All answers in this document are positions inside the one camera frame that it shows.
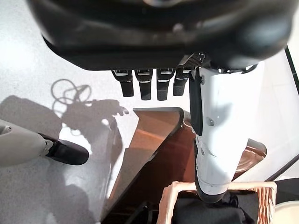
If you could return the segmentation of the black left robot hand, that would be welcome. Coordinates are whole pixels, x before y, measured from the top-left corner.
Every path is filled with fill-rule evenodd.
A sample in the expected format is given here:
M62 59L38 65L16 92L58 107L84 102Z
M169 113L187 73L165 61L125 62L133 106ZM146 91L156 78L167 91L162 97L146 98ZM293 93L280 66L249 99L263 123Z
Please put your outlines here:
M281 51L292 30L296 0L29 0L47 46L85 70L111 70L143 100L157 73L174 94L189 83L196 133L195 184L199 197L225 195L248 140L262 74L256 66Z

